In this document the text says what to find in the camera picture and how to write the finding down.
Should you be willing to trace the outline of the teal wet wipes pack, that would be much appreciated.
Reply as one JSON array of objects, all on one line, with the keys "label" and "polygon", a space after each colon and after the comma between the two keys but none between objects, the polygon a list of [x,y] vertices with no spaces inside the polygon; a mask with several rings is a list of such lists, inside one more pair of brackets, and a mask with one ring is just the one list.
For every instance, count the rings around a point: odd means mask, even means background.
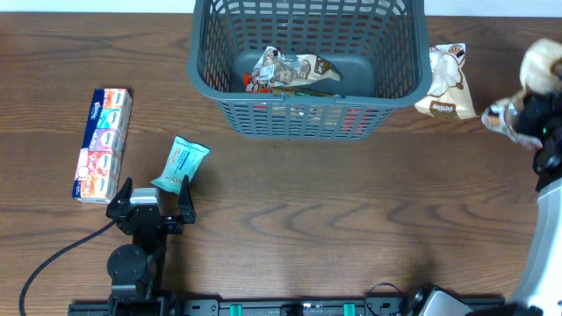
[{"label": "teal wet wipes pack", "polygon": [[210,149],[176,136],[162,174],[151,183],[161,190],[179,194],[184,178],[191,181]]}]

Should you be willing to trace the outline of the white brown snack bag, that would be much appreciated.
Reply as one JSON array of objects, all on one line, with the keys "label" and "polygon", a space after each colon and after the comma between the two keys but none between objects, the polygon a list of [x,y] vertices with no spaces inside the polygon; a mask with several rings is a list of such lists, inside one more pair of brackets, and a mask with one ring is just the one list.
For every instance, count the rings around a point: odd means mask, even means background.
[{"label": "white brown snack bag", "polygon": [[333,64],[315,54],[285,55],[267,47],[250,73],[244,76],[247,92],[308,85],[331,79],[341,80]]}]

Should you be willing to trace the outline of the Kleenex tissue multipack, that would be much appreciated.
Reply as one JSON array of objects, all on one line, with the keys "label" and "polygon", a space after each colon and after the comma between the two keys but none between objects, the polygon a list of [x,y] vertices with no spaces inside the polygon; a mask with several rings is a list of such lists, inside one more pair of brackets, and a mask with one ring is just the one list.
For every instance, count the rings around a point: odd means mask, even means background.
[{"label": "Kleenex tissue multipack", "polygon": [[72,197],[107,204],[117,194],[133,99],[126,89],[97,88],[78,155]]}]

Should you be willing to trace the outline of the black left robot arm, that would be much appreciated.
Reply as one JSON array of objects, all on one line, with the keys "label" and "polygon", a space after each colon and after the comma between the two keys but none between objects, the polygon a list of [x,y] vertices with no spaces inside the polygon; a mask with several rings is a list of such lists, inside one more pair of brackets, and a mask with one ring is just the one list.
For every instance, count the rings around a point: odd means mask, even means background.
[{"label": "black left robot arm", "polygon": [[163,215],[156,188],[133,188],[127,178],[107,205],[106,216],[132,242],[116,248],[107,261],[112,279],[110,315],[181,315],[183,303],[162,288],[167,239],[195,222],[190,179],[185,176],[177,200],[177,215]]}]

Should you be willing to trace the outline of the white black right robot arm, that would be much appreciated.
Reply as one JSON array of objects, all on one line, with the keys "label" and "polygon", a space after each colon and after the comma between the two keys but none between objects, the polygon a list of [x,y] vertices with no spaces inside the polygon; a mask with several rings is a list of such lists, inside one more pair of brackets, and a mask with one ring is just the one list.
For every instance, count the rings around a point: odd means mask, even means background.
[{"label": "white black right robot arm", "polygon": [[537,227],[526,267],[510,299],[473,310],[438,288],[422,289],[404,305],[402,315],[560,315],[561,314],[561,94],[531,94],[523,99],[518,131],[535,136],[538,175]]}]

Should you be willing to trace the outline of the beige snack bag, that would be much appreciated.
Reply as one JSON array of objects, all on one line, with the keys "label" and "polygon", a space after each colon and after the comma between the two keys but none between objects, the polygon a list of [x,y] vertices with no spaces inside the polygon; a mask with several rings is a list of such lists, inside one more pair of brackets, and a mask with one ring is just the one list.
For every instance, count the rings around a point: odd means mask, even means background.
[{"label": "beige snack bag", "polygon": [[533,43],[523,56],[520,82],[522,89],[489,105],[481,121],[488,130],[538,150],[543,144],[537,121],[561,102],[561,44],[552,39]]}]

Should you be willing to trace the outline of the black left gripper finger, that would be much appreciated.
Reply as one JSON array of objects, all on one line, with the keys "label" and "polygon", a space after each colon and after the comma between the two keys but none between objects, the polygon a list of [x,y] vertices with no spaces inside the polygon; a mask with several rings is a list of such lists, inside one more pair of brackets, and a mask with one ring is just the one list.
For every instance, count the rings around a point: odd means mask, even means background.
[{"label": "black left gripper finger", "polygon": [[125,180],[121,189],[117,192],[116,196],[112,200],[112,209],[119,209],[124,205],[128,205],[132,192],[133,192],[133,180],[131,177],[128,177]]},{"label": "black left gripper finger", "polygon": [[194,205],[190,193],[190,178],[185,175],[181,183],[180,192],[178,194],[177,207],[183,219],[194,218]]}]

